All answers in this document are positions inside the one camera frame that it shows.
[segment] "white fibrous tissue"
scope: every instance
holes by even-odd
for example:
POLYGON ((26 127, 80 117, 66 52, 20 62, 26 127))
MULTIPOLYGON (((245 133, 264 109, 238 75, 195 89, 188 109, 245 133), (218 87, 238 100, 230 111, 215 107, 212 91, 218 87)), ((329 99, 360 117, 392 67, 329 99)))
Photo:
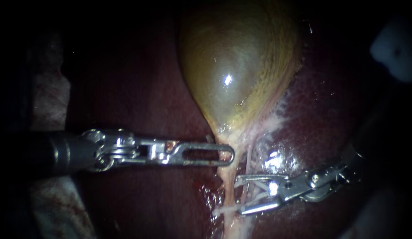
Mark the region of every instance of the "white fibrous tissue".
POLYGON ((394 78, 412 83, 412 26, 404 17, 393 17, 383 27, 372 43, 370 53, 394 78))

